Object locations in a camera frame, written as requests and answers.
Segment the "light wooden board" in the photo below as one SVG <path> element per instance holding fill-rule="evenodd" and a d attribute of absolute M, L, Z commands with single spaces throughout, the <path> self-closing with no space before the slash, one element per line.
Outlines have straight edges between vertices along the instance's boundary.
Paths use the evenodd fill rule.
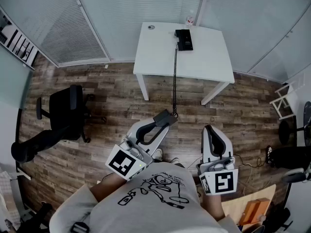
<path fill-rule="evenodd" d="M 254 220 L 257 221 L 250 224 L 242 225 L 242 233 L 250 233 L 256 228 L 260 227 L 266 219 L 266 213 L 272 202 L 275 191 L 276 185 L 274 184 L 258 192 L 237 199 L 222 202 L 225 215 L 229 215 L 233 219 L 233 221 L 237 225 L 239 225 L 240 219 L 244 215 L 244 211 L 247 207 L 248 202 L 253 200 L 263 200 L 263 203 L 266 204 L 266 207 L 264 211 L 262 210 L 261 212 L 255 214 Z"/>

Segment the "white wall shelf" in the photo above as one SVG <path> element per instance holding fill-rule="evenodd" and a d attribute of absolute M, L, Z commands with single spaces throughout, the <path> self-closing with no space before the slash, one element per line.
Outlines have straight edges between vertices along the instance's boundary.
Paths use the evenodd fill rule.
<path fill-rule="evenodd" d="M 33 68 L 38 49 L 15 25 L 0 26 L 0 44 L 24 64 Z"/>

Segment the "person's right forearm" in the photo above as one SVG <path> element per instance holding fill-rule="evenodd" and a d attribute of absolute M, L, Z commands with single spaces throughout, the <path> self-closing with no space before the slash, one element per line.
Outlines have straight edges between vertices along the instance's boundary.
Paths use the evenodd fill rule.
<path fill-rule="evenodd" d="M 225 218 L 220 195 L 203 195 L 202 207 L 216 220 Z"/>

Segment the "round black side table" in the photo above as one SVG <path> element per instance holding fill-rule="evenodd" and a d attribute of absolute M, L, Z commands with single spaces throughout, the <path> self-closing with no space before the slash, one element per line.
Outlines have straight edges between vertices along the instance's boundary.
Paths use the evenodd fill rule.
<path fill-rule="evenodd" d="M 290 134 L 297 133 L 298 131 L 304 132 L 305 145 L 311 146 L 311 102 L 306 102 L 304 106 L 303 127 L 297 129 L 290 129 L 286 121 L 282 121 L 279 126 L 278 135 L 281 144 L 287 144 Z"/>

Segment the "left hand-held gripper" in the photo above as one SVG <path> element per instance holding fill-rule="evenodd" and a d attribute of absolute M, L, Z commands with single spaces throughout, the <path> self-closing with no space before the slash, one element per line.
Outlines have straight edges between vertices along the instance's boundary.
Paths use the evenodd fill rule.
<path fill-rule="evenodd" d="M 113 147 L 105 165 L 127 181 L 146 169 L 153 162 L 159 145 L 170 129 L 166 125 L 149 142 L 136 143 L 138 130 L 154 122 L 153 118 L 148 118 L 134 123 L 126 136 L 122 137 L 121 143 Z"/>

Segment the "black office chair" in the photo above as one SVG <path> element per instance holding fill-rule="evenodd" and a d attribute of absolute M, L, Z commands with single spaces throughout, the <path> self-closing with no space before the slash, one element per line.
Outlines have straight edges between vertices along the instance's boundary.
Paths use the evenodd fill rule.
<path fill-rule="evenodd" d="M 40 151 L 53 147 L 61 140 L 78 140 L 80 137 L 85 143 L 90 142 L 84 133 L 85 120 L 91 118 L 86 103 L 95 98 L 88 94 L 83 98 L 83 89 L 80 85 L 71 85 L 69 88 L 58 91 L 50 96 L 49 111 L 42 109 L 42 98 L 36 101 L 36 116 L 41 120 L 43 116 L 50 119 L 50 130 L 43 130 L 31 139 L 11 146 L 12 157 L 18 163 L 26 163 L 34 159 Z"/>

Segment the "black desk telephone base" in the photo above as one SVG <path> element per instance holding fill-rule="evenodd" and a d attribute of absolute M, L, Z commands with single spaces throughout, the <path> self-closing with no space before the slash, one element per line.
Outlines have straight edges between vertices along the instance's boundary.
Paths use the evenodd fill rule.
<path fill-rule="evenodd" d="M 177 49 L 179 51 L 192 51 L 192 39 L 189 29 L 175 30 L 174 36 L 178 39 Z"/>

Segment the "black telephone handset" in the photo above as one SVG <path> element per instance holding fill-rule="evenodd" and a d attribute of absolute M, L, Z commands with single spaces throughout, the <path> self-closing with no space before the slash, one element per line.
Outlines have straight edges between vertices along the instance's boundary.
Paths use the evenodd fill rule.
<path fill-rule="evenodd" d="M 167 109 L 157 114 L 153 117 L 153 119 L 157 127 L 166 127 L 167 125 L 171 126 L 177 122 L 177 118 Z"/>

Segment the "silver chair base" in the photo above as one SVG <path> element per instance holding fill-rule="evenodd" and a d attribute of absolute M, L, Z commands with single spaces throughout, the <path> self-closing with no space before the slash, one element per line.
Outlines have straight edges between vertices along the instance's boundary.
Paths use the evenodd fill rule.
<path fill-rule="evenodd" d="M 298 183 L 309 181 L 311 179 L 311 166 L 306 170 L 304 168 L 296 168 L 287 171 L 282 176 L 282 181 L 285 183 Z"/>

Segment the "person's left forearm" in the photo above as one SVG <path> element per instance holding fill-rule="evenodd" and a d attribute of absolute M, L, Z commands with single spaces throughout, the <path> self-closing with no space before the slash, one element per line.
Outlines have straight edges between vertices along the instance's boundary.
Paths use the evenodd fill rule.
<path fill-rule="evenodd" d="M 90 188 L 91 193 L 98 202 L 108 197 L 110 194 L 118 190 L 127 180 L 116 173 L 105 176 L 102 181 Z"/>

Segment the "white folding rack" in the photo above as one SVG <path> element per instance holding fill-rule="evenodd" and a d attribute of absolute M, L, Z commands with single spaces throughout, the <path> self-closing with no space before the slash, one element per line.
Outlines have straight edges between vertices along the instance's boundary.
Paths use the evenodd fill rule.
<path fill-rule="evenodd" d="M 304 81 L 292 81 L 275 91 L 275 93 L 278 94 L 278 98 L 271 101 L 270 104 L 277 112 L 279 120 L 296 116 L 299 107 L 299 98 L 296 92 L 304 86 Z M 287 116 L 283 116 L 280 110 L 281 107 L 284 109 L 290 108 L 292 113 Z"/>

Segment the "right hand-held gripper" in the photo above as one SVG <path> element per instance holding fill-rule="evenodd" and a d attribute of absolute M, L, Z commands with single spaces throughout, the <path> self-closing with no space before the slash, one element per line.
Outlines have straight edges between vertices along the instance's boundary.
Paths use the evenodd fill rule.
<path fill-rule="evenodd" d="M 236 192 L 238 169 L 229 138 L 218 128 L 206 125 L 202 130 L 202 160 L 198 175 L 207 196 Z"/>

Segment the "orange box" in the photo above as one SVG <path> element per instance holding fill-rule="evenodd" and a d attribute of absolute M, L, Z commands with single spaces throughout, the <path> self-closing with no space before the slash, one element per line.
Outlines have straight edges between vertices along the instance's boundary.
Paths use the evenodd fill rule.
<path fill-rule="evenodd" d="M 259 222 L 260 218 L 265 216 L 265 212 L 269 204 L 270 200 L 267 198 L 249 201 L 239 221 L 239 225 L 243 226 L 246 224 L 254 224 Z"/>

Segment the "person's white printed shirt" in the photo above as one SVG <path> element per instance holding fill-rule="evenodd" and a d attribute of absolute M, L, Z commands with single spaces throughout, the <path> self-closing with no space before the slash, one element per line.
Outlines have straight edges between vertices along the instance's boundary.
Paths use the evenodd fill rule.
<path fill-rule="evenodd" d="M 50 219 L 50 233 L 241 233 L 231 217 L 216 221 L 203 207 L 192 174 L 180 164 L 152 163 L 98 202 L 83 185 Z"/>

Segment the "white table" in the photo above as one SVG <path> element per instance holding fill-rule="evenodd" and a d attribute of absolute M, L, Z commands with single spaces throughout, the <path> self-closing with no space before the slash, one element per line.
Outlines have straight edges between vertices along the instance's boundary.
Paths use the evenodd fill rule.
<path fill-rule="evenodd" d="M 191 26 L 192 51 L 176 51 L 178 23 L 144 22 L 141 27 L 133 74 L 145 100 L 149 99 L 145 75 L 173 76 L 218 82 L 201 101 L 207 104 L 229 84 L 234 83 L 233 69 L 221 31 Z"/>

